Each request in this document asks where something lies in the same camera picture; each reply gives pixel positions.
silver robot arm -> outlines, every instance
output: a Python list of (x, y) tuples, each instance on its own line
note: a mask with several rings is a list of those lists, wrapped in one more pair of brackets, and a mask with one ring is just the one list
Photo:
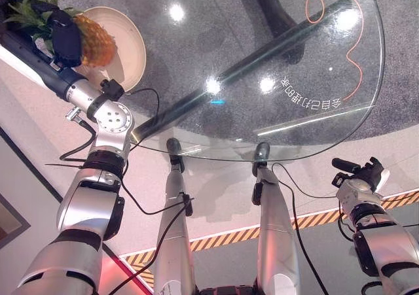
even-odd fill
[(60, 205), (59, 236), (36, 256), (14, 295), (97, 294), (101, 243), (118, 232), (122, 218), (118, 191), (134, 126), (130, 111), (105, 97), (86, 80), (68, 91), (68, 101), (86, 113), (97, 105), (98, 136)]
[(114, 80), (105, 80), (102, 91), (94, 89), (15, 32), (0, 32), (0, 44), (0, 58), (13, 59), (14, 68), (24, 68), (25, 75), (75, 106), (67, 119), (84, 122), (79, 117), (84, 112), (98, 125), (88, 157), (61, 202), (59, 236), (36, 256), (13, 294), (97, 294), (101, 244), (118, 232), (124, 208), (118, 192), (134, 127), (131, 112), (116, 102), (124, 90)]
[(353, 240), (362, 271), (381, 280), (385, 295), (419, 294), (419, 244), (383, 209), (376, 193), (388, 170), (375, 158), (365, 167), (341, 159), (332, 164), (353, 173), (338, 173), (332, 184), (339, 187), (337, 198), (355, 227)]

pineapple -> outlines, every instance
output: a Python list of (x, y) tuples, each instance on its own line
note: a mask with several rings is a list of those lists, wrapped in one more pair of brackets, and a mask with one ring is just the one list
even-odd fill
[[(38, 15), (31, 8), (31, 0), (9, 5), (16, 14), (11, 15), (5, 22), (17, 22), (22, 28), (28, 29), (32, 39), (42, 39), (52, 54), (52, 30), (47, 26), (51, 12)], [(58, 6), (58, 0), (39, 0)], [(97, 22), (87, 18), (80, 11), (72, 7), (63, 9), (80, 29), (82, 39), (82, 64), (89, 67), (106, 66), (111, 62), (116, 52), (113, 38)]]

black cable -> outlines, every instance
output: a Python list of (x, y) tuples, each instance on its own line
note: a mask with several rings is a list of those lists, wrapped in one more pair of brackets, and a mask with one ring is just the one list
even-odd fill
[(365, 293), (369, 288), (374, 287), (374, 286), (382, 286), (382, 283), (380, 281), (373, 281), (373, 282), (368, 282), (367, 284), (365, 284), (362, 289), (361, 289), (361, 295), (367, 295), (367, 293)]
[(349, 231), (351, 231), (352, 233), (355, 233), (355, 230), (354, 230), (353, 228), (351, 228), (349, 224), (347, 224), (347, 223), (343, 222), (342, 217), (343, 217), (343, 214), (342, 214), (342, 210), (341, 210), (341, 208), (340, 208), (340, 201), (339, 201), (339, 219), (340, 219), (340, 222), (341, 222), (343, 225), (346, 225), (346, 227), (348, 227)]
[[(155, 118), (155, 121), (157, 121), (157, 115), (158, 115), (158, 112), (159, 112), (159, 110), (160, 110), (160, 96), (159, 96), (159, 94), (158, 94), (158, 92), (155, 90), (155, 89), (153, 89), (153, 88), (143, 88), (143, 89), (139, 89), (139, 90), (136, 90), (136, 91), (134, 91), (134, 92), (132, 92), (132, 93), (130, 93), (130, 94), (127, 94), (127, 95), (133, 95), (133, 94), (137, 94), (138, 92), (142, 92), (142, 91), (152, 91), (152, 92), (154, 92), (155, 93), (155, 95), (156, 95), (156, 98), (157, 98), (157, 108), (156, 108), (156, 112), (155, 112), (155, 116), (154, 116), (154, 118)], [(138, 141), (131, 149), (130, 149), (130, 151), (133, 151), (133, 149), (135, 149), (135, 148), (137, 148), (138, 146), (139, 146), (139, 144), (143, 141), (144, 139), (141, 139), (140, 141)]]
[(403, 225), (404, 228), (410, 228), (411, 226), (419, 226), (419, 223), (418, 224)]
[(321, 290), (323, 291), (323, 293), (325, 295), (329, 295), (328, 291), (326, 290), (326, 287), (323, 284), (323, 281), (320, 279), (319, 274), (317, 273), (315, 267), (313, 266), (313, 263), (312, 263), (310, 257), (308, 256), (306, 249), (304, 248), (304, 244), (302, 243), (302, 239), (301, 239), (301, 235), (300, 235), (300, 229), (299, 229), (299, 223), (298, 223), (298, 220), (297, 220), (297, 212), (296, 212), (296, 209), (295, 209), (295, 194), (294, 194), (294, 190), (290, 186), (288, 186), (287, 184), (285, 184), (284, 182), (281, 182), (281, 181), (279, 181), (279, 182), (282, 185), (284, 185), (285, 187), (287, 187), (291, 191), (292, 196), (293, 196), (293, 201), (292, 202), (293, 202), (293, 214), (294, 214), (295, 231), (297, 232), (297, 237), (299, 239), (299, 243), (300, 243), (300, 246), (301, 246), (302, 253), (306, 257), (306, 260), (308, 262), (308, 265), (310, 266), (311, 270), (313, 271), (313, 274), (316, 277), (316, 280), (319, 283), (319, 286), (321, 287)]
[(89, 140), (87, 140), (87, 142), (83, 143), (81, 146), (62, 154), (60, 156), (61, 161), (85, 162), (86, 159), (68, 158), (68, 157), (73, 155), (74, 153), (78, 153), (81, 150), (84, 150), (85, 148), (89, 147), (94, 142), (94, 139), (96, 138), (96, 132), (93, 129), (93, 127), (88, 124), (88, 122), (86, 122), (85, 120), (81, 120), (80, 122), (77, 122), (77, 124), (83, 127), (84, 129), (86, 129), (87, 131), (89, 131), (92, 136), (89, 138)]
[(343, 213), (341, 213), (339, 215), (339, 217), (338, 217), (338, 228), (339, 228), (339, 231), (342, 234), (342, 236), (345, 237), (346, 240), (348, 240), (348, 241), (354, 241), (352, 238), (350, 238), (349, 236), (347, 236), (345, 234), (345, 232), (343, 232), (343, 229), (342, 229), (342, 221), (341, 221), (342, 216), (343, 216)]
[(178, 218), (179, 215), (181, 215), (181, 213), (187, 208), (188, 205), (191, 204), (192, 198), (185, 204), (185, 206), (179, 210), (178, 213), (176, 213), (176, 215), (172, 218), (172, 220), (170, 221), (170, 223), (166, 226), (166, 229), (164, 230), (162, 237), (160, 238), (160, 240), (158, 241), (157, 247), (156, 247), (156, 252), (155, 255), (151, 258), (150, 262), (142, 267), (139, 271), (131, 274), (128, 278), (126, 278), (123, 282), (121, 282), (120, 285), (118, 285), (117, 287), (115, 287), (110, 293), (109, 295), (113, 295), (116, 292), (118, 292), (118, 290), (120, 290), (126, 283), (128, 283), (129, 281), (131, 281), (134, 277), (136, 277), (137, 275), (139, 275), (140, 273), (144, 272), (146, 269), (148, 269), (149, 267), (151, 267), (151, 265), (156, 261), (157, 259), (157, 255), (158, 252), (160, 251), (160, 248), (163, 244), (163, 240), (164, 237), (166, 236), (166, 234), (169, 232), (170, 227), (173, 225), (173, 223), (176, 221), (176, 219)]
[(128, 159), (126, 159), (125, 169), (124, 169), (124, 171), (122, 172), (122, 178), (124, 178), (124, 177), (125, 177), (126, 172), (128, 172), (128, 168), (129, 168), (129, 166), (130, 166), (130, 163), (129, 163)]
[(406, 197), (403, 197), (403, 198), (400, 198), (400, 199), (394, 199), (394, 200), (381, 200), (381, 201), (385, 201), (385, 202), (394, 202), (394, 201), (399, 201), (399, 200), (403, 200), (403, 199), (407, 199), (407, 198), (411, 198), (411, 197), (413, 197), (413, 196), (415, 196), (415, 195), (417, 195), (417, 193), (418, 192), (414, 192), (413, 194), (411, 194), (411, 195), (409, 195), (409, 196), (406, 196)]
[(160, 210), (158, 210), (158, 211), (155, 211), (155, 212), (146, 212), (146, 210), (144, 210), (142, 207), (141, 207), (141, 205), (138, 203), (138, 201), (137, 201), (137, 199), (135, 199), (135, 197), (131, 194), (131, 192), (128, 190), (128, 189), (126, 189), (126, 186), (125, 186), (125, 184), (124, 184), (124, 181), (122, 180), (121, 181), (121, 185), (122, 185), (122, 188), (125, 190), (125, 192), (131, 197), (131, 199), (132, 199), (132, 201), (137, 205), (137, 207), (138, 207), (138, 209), (140, 209), (141, 210), (141, 212), (142, 213), (144, 213), (145, 215), (156, 215), (156, 214), (158, 214), (158, 213), (160, 213), (160, 212), (163, 212), (163, 211), (165, 211), (165, 210), (168, 210), (168, 209), (170, 209), (170, 208), (173, 208), (173, 207), (175, 207), (175, 206), (177, 206), (177, 205), (181, 205), (181, 204), (183, 204), (183, 202), (178, 202), (178, 203), (175, 203), (175, 204), (173, 204), (173, 205), (169, 205), (168, 207), (165, 207), (165, 208), (162, 208), (162, 209), (160, 209)]
[(81, 166), (81, 165), (70, 165), (70, 164), (47, 163), (45, 165), (48, 165), (48, 166), (76, 167), (77, 169), (82, 169), (83, 168), (83, 166)]
[(288, 172), (288, 170), (285, 168), (285, 166), (283, 166), (281, 163), (279, 163), (279, 162), (275, 162), (275, 163), (273, 163), (272, 164), (272, 166), (271, 166), (271, 171), (273, 171), (274, 170), (274, 166), (275, 166), (275, 164), (278, 164), (278, 165), (280, 165), (282, 168), (283, 168), (283, 170), (287, 173), (287, 175), (289, 176), (289, 178), (293, 181), (293, 183), (294, 183), (294, 185), (295, 185), (295, 187), (297, 187), (297, 189), (300, 191), (300, 192), (302, 192), (304, 195), (306, 195), (306, 196), (308, 196), (308, 197), (311, 197), (311, 198), (318, 198), (318, 199), (327, 199), (327, 198), (336, 198), (336, 196), (324, 196), (324, 197), (320, 197), (320, 196), (313, 196), (313, 195), (310, 195), (310, 194), (307, 194), (306, 192), (303, 192), (302, 191), (302, 189), (297, 185), (297, 183), (294, 181), (294, 179), (293, 179), (293, 177), (291, 176), (291, 174)]
[(338, 228), (340, 233), (342, 234), (343, 237), (345, 237), (346, 240), (348, 241), (354, 241), (351, 237), (347, 236), (345, 234), (345, 232), (343, 232), (342, 229), (342, 217), (343, 217), (344, 213), (340, 210), (340, 202), (339, 202), (339, 217), (338, 217)]

blue light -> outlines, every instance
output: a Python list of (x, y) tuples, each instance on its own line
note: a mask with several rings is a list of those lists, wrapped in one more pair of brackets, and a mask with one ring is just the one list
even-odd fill
[(212, 100), (210, 103), (211, 104), (216, 104), (216, 105), (222, 105), (222, 104), (225, 103), (225, 101), (224, 100)]

wire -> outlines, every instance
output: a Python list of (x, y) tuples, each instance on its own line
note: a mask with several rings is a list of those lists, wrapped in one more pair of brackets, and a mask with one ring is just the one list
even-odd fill
[[(359, 9), (359, 13), (360, 13), (360, 16), (361, 16), (361, 31), (359, 32), (359, 37), (358, 37), (357, 41), (355, 42), (355, 44), (349, 49), (349, 51), (347, 51), (347, 53), (346, 53), (346, 59), (352, 65), (354, 65), (356, 68), (358, 68), (358, 71), (359, 71), (359, 82), (358, 82), (356, 88), (354, 90), (352, 90), (352, 92), (350, 94), (348, 94), (346, 97), (343, 98), (343, 101), (346, 101), (347, 99), (351, 98), (358, 91), (359, 87), (361, 86), (362, 76), (363, 76), (362, 68), (359, 66), (359, 64), (357, 64), (355, 61), (353, 61), (349, 57), (349, 55), (352, 53), (352, 51), (355, 50), (355, 48), (359, 44), (359, 42), (360, 42), (360, 40), (362, 38), (362, 34), (364, 32), (364, 15), (363, 15), (363, 11), (362, 11), (361, 5), (358, 3), (357, 0), (352, 0), (352, 1), (355, 2), (355, 4), (357, 5), (357, 7)], [(308, 3), (309, 3), (309, 0), (306, 0), (306, 8), (305, 8), (306, 18), (307, 18), (308, 22), (310, 22), (311, 24), (318, 23), (323, 18), (323, 16), (324, 16), (325, 5), (324, 5), (323, 0), (320, 0), (320, 2), (321, 2), (321, 11), (322, 11), (321, 16), (317, 20), (312, 21), (310, 19), (309, 15), (308, 15)]]
[(117, 287), (115, 287), (110, 293), (109, 295), (113, 295), (116, 292), (118, 292), (118, 290), (120, 290), (126, 283), (128, 283), (129, 281), (131, 281), (134, 277), (136, 277), (137, 275), (139, 275), (140, 273), (144, 272), (146, 269), (148, 269), (149, 267), (151, 267), (151, 265), (156, 261), (157, 259), (157, 255), (158, 252), (160, 251), (160, 248), (163, 244), (163, 240), (166, 236), (166, 234), (169, 232), (170, 227), (173, 225), (173, 223), (176, 221), (176, 219), (178, 218), (179, 215), (181, 215), (181, 213), (187, 208), (188, 205), (191, 204), (192, 198), (185, 204), (184, 207), (182, 207), (182, 209), (179, 210), (178, 213), (176, 213), (176, 215), (172, 218), (172, 220), (170, 221), (170, 223), (166, 226), (166, 229), (164, 230), (162, 237), (160, 238), (160, 240), (158, 241), (157, 247), (156, 247), (156, 252), (155, 255), (151, 258), (150, 262), (142, 267), (139, 271), (131, 274), (127, 279), (125, 279), (120, 285), (118, 285)]
[(83, 166), (81, 166), (81, 165), (70, 165), (70, 164), (47, 163), (45, 165), (48, 165), (48, 166), (63, 166), (63, 167), (76, 167), (77, 169), (82, 169), (83, 168)]
[(413, 194), (411, 194), (411, 195), (409, 195), (409, 196), (406, 196), (406, 197), (403, 197), (403, 198), (400, 198), (400, 199), (393, 199), (393, 200), (381, 200), (381, 201), (385, 201), (385, 202), (394, 202), (394, 201), (399, 201), (399, 200), (403, 200), (403, 199), (407, 199), (407, 198), (411, 198), (411, 197), (413, 197), (413, 196), (415, 196), (415, 195), (417, 195), (417, 192), (414, 192)]
[(68, 158), (68, 157), (73, 155), (74, 153), (78, 153), (81, 150), (84, 150), (85, 148), (89, 147), (94, 142), (94, 139), (96, 138), (96, 132), (93, 129), (93, 127), (88, 124), (88, 122), (86, 122), (85, 120), (81, 120), (80, 122), (77, 122), (77, 124), (83, 127), (84, 129), (86, 129), (87, 131), (89, 131), (92, 136), (89, 138), (89, 140), (87, 140), (87, 142), (83, 143), (81, 146), (62, 154), (60, 156), (61, 161), (85, 162), (86, 159)]
[(293, 202), (293, 214), (294, 214), (295, 231), (297, 232), (297, 237), (299, 239), (299, 243), (300, 243), (300, 246), (301, 246), (302, 253), (306, 257), (307, 262), (308, 262), (308, 265), (310, 266), (311, 270), (313, 271), (313, 274), (316, 277), (317, 282), (319, 283), (319, 286), (321, 287), (321, 290), (323, 291), (323, 293), (325, 295), (329, 295), (328, 291), (326, 290), (326, 287), (323, 284), (323, 281), (321, 280), (319, 274), (317, 273), (315, 267), (313, 266), (313, 263), (312, 263), (310, 257), (308, 256), (307, 251), (306, 251), (306, 249), (304, 247), (304, 244), (302, 242), (301, 235), (300, 235), (299, 223), (298, 223), (298, 220), (297, 220), (297, 212), (296, 212), (296, 209), (295, 209), (295, 194), (294, 194), (294, 190), (290, 186), (288, 186), (287, 184), (285, 184), (284, 182), (279, 181), (279, 183), (282, 184), (282, 185), (284, 185), (285, 187), (287, 187), (291, 191), (291, 193), (292, 193), (292, 196), (293, 196), (293, 201), (292, 202)]
[(343, 222), (342, 217), (343, 217), (343, 215), (342, 215), (342, 209), (340, 208), (340, 201), (339, 201), (339, 219), (340, 219), (340, 222), (343, 225), (346, 225), (348, 227), (349, 231), (351, 231), (352, 233), (355, 233), (355, 230), (353, 228), (351, 228), (349, 224)]
[(342, 217), (343, 217), (344, 213), (342, 212), (342, 210), (340, 209), (340, 201), (339, 201), (339, 217), (338, 217), (338, 228), (340, 233), (342, 234), (343, 237), (345, 237), (346, 240), (348, 241), (354, 241), (352, 238), (348, 237), (345, 232), (343, 232), (342, 229)]
[[(155, 89), (153, 89), (153, 88), (143, 88), (143, 89), (139, 89), (139, 90), (136, 90), (136, 91), (134, 91), (134, 92), (132, 92), (132, 93), (130, 93), (130, 94), (127, 94), (127, 95), (133, 95), (133, 94), (137, 94), (138, 92), (142, 92), (142, 91), (152, 91), (152, 92), (154, 92), (155, 93), (155, 95), (156, 95), (156, 98), (157, 98), (157, 108), (156, 108), (156, 112), (155, 112), (155, 115), (154, 115), (154, 118), (155, 118), (155, 122), (157, 121), (157, 115), (158, 115), (158, 112), (159, 112), (159, 110), (160, 110), (160, 96), (159, 96), (159, 94), (158, 94), (158, 92), (155, 90)], [(138, 146), (139, 146), (139, 144), (142, 142), (144, 140), (144, 138), (143, 139), (141, 139), (140, 141), (138, 141), (131, 149), (130, 149), (130, 151), (133, 151), (133, 149), (135, 149), (135, 148), (137, 148)]]
[(374, 287), (374, 286), (382, 286), (382, 283), (380, 281), (373, 281), (373, 282), (368, 282), (367, 284), (365, 284), (362, 289), (361, 289), (361, 295), (367, 295), (367, 293), (365, 293), (369, 288)]
[(306, 192), (303, 192), (302, 190), (301, 190), (301, 188), (297, 185), (297, 183), (294, 181), (294, 179), (293, 179), (293, 177), (291, 176), (291, 174), (288, 172), (288, 170), (285, 168), (285, 166), (283, 166), (281, 163), (279, 163), (279, 162), (275, 162), (275, 163), (273, 163), (272, 164), (272, 166), (271, 166), (271, 171), (274, 171), (274, 166), (275, 166), (275, 164), (278, 164), (278, 165), (280, 165), (282, 168), (283, 168), (283, 170), (287, 173), (287, 175), (289, 176), (289, 178), (293, 181), (293, 183), (294, 183), (294, 185), (295, 185), (295, 187), (297, 187), (297, 189), (300, 191), (300, 192), (302, 192), (304, 195), (306, 195), (306, 196), (308, 196), (308, 197), (311, 197), (311, 198), (318, 198), (318, 199), (327, 199), (327, 198), (336, 198), (336, 196), (324, 196), (324, 197), (320, 197), (320, 196), (313, 196), (313, 195), (310, 195), (310, 194), (307, 194)]
[(160, 210), (158, 210), (158, 211), (155, 211), (155, 212), (146, 212), (146, 210), (144, 210), (142, 207), (141, 207), (141, 205), (138, 203), (138, 201), (137, 201), (137, 199), (135, 199), (135, 197), (131, 194), (131, 192), (128, 190), (128, 189), (126, 189), (126, 186), (125, 186), (125, 184), (124, 184), (124, 181), (122, 180), (121, 181), (121, 185), (122, 185), (122, 188), (125, 190), (125, 192), (131, 197), (131, 199), (132, 199), (132, 201), (137, 205), (137, 207), (138, 207), (138, 209), (140, 209), (141, 210), (141, 212), (142, 213), (144, 213), (145, 215), (156, 215), (156, 214), (158, 214), (158, 213), (160, 213), (160, 212), (163, 212), (163, 211), (165, 211), (165, 210), (168, 210), (168, 209), (170, 209), (170, 208), (173, 208), (173, 207), (175, 207), (175, 206), (177, 206), (177, 205), (181, 205), (181, 204), (183, 204), (183, 202), (178, 202), (178, 203), (175, 203), (175, 204), (173, 204), (173, 205), (169, 205), (168, 207), (165, 207), (165, 208), (162, 208), (162, 209), (160, 209)]
[(419, 226), (419, 223), (418, 224), (403, 225), (404, 228), (410, 228), (411, 226)]

